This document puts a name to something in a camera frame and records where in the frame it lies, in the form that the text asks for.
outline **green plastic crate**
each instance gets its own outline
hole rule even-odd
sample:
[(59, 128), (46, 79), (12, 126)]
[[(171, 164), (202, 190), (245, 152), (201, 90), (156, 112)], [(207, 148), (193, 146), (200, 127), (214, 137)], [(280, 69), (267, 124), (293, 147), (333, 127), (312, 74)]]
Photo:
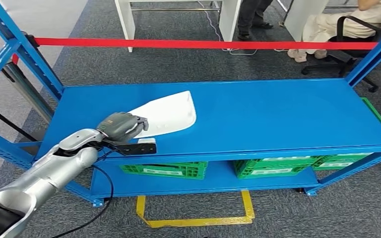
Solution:
[(127, 174), (154, 175), (184, 179), (204, 179), (208, 162), (188, 162), (148, 165), (123, 165), (120, 168)]
[(316, 161), (314, 157), (282, 157), (233, 161), (239, 179), (293, 176)]
[[(381, 115), (373, 107), (372, 103), (367, 99), (362, 97), (362, 101), (366, 106), (372, 111), (376, 118), (381, 122)], [(370, 155), (371, 153), (359, 153), (359, 154), (340, 154), (340, 155), (327, 155), (320, 156), (319, 159), (313, 164), (313, 169), (318, 170), (339, 170), (341, 168), (347, 167), (348, 165), (363, 159), (364, 157)]]
[(313, 165), (313, 170), (339, 170), (369, 156), (372, 153), (341, 154), (321, 156)]

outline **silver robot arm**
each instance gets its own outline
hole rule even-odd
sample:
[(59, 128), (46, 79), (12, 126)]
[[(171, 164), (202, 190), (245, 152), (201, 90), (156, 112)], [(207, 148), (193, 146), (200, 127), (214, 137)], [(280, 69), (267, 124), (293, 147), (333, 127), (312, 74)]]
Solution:
[(20, 178), (0, 189), (0, 238), (19, 236), (38, 208), (97, 161), (103, 140), (127, 142), (144, 127), (148, 127), (146, 119), (116, 113), (98, 130), (79, 130), (55, 145)]

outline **crate label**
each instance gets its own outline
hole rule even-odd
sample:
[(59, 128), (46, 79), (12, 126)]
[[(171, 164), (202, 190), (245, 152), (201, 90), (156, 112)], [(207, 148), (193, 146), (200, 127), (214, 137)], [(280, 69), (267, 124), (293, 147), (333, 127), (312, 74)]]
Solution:
[(303, 160), (303, 159), (308, 159), (310, 156), (303, 156), (303, 157), (278, 157), (278, 158), (265, 158), (262, 161), (278, 161), (278, 160)]
[(352, 156), (352, 155), (358, 156), (358, 155), (371, 155), (371, 154), (373, 153), (338, 154), (337, 156)]
[(346, 167), (353, 163), (323, 163), (319, 167)]
[(289, 173), (293, 168), (289, 169), (279, 169), (279, 170), (254, 170), (251, 175), (268, 175), (268, 174), (280, 174), (280, 173)]
[(158, 175), (183, 175), (182, 171), (166, 171), (166, 170), (152, 170), (152, 169), (144, 169), (144, 173), (149, 174), (158, 174)]

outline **chair wheel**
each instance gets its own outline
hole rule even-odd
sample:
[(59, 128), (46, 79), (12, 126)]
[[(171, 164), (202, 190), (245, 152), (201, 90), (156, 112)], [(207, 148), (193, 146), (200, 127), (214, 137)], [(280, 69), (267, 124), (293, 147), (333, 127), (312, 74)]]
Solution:
[(379, 87), (371, 87), (371, 88), (369, 88), (369, 92), (375, 93), (375, 92), (377, 92), (378, 89), (379, 89)]
[(298, 192), (298, 193), (305, 193), (305, 189), (302, 188), (302, 187), (295, 188), (294, 190), (295, 190), (296, 192)]
[(302, 69), (303, 75), (308, 75), (309, 73), (310, 73), (310, 70), (308, 70), (307, 68)]

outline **lower shelf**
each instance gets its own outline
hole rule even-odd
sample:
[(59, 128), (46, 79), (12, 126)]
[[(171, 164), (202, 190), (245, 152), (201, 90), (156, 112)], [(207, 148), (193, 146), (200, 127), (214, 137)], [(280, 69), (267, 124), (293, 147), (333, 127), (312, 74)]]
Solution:
[[(168, 195), (185, 193), (265, 190), (313, 187), (319, 185), (311, 167), (295, 176), (237, 179), (229, 161), (209, 162), (204, 180), (129, 175), (118, 166), (101, 165), (114, 183), (114, 197)], [(110, 196), (110, 185), (104, 174), (94, 170), (91, 192), (95, 198)]]

